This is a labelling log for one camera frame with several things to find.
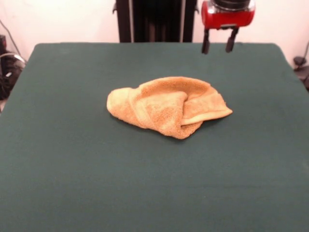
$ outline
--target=black metal frame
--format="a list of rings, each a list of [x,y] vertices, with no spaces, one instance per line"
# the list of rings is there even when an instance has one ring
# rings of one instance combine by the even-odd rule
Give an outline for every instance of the black metal frame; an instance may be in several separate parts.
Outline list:
[[[162,14],[158,13],[153,15],[155,17],[155,38],[154,41],[158,42],[179,42],[180,40],[180,23],[181,23],[181,3],[182,0],[148,0],[155,2],[155,12],[159,11],[159,4],[169,4],[169,10],[172,10],[171,15],[168,15],[166,29],[164,33],[162,25],[159,19]],[[145,10],[145,4],[147,0],[132,0],[133,7],[133,18],[134,18],[134,42],[150,42],[153,38],[149,38],[149,12]],[[183,42],[192,42],[193,27],[194,27],[194,14],[196,10],[197,0],[186,0],[185,5],[185,16],[183,25]],[[131,42],[131,31],[130,31],[130,7],[129,0],[116,0],[116,9],[118,17],[118,30],[119,39],[121,43]]]

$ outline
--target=white wall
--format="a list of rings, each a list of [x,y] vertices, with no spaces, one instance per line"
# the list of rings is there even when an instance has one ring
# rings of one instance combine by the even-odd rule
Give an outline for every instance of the white wall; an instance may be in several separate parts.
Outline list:
[[[0,0],[0,19],[11,30],[26,58],[37,43],[119,42],[115,0]],[[292,63],[309,40],[309,1],[256,0],[256,16],[239,31],[241,42],[278,44]],[[225,42],[230,31],[212,31],[212,42]],[[203,25],[196,14],[194,42],[202,42]],[[9,48],[12,44],[7,38]]]
[[[115,0],[0,0],[0,19],[22,55],[38,43],[119,42]],[[0,25],[0,33],[6,34]],[[12,43],[7,37],[9,48]]]

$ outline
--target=orange towel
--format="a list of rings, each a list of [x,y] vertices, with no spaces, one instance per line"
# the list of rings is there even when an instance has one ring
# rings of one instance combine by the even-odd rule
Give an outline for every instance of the orange towel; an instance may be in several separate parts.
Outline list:
[[[209,83],[188,77],[164,77],[138,88],[113,90],[107,109],[120,120],[177,139],[190,136],[203,121],[233,112]]]

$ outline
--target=cable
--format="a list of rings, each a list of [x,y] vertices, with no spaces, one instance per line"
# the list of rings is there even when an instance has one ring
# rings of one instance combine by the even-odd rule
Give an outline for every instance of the cable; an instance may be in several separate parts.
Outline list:
[[[0,55],[0,59],[1,59],[2,57],[6,57],[6,56],[14,56],[16,59],[20,60],[20,61],[23,62],[24,64],[27,64],[27,61],[26,61],[24,58],[22,58],[21,55],[16,54],[16,53],[14,53],[14,52],[8,52],[8,53],[4,53],[4,54]]]
[[[306,51],[305,51],[305,54],[304,54],[304,58],[306,58],[306,56],[307,56],[308,48],[309,48],[309,41],[308,41],[308,43],[307,43],[307,47],[306,47]]]
[[[23,66],[16,61],[23,59],[17,53],[5,53],[0,55],[2,74],[0,75],[0,100],[5,100],[10,96],[10,93],[15,86]]]
[[[15,41],[14,41],[12,35],[11,35],[9,29],[2,23],[1,19],[0,19],[0,24],[1,24],[1,25],[3,26],[3,28],[8,32],[9,37],[11,38],[12,43],[13,43],[13,45],[14,45],[14,47],[15,47],[17,53],[20,55],[20,51],[19,51],[19,49],[18,49],[18,47],[17,47],[17,45],[16,45],[16,43],[15,43]]]

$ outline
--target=green tabletop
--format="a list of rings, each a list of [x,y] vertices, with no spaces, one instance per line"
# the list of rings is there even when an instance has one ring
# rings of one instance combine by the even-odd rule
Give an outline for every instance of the green tabletop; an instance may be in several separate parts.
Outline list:
[[[1,232],[308,232],[309,96],[281,50],[35,47],[0,117]],[[111,90],[210,82],[234,113],[176,140],[113,118]]]

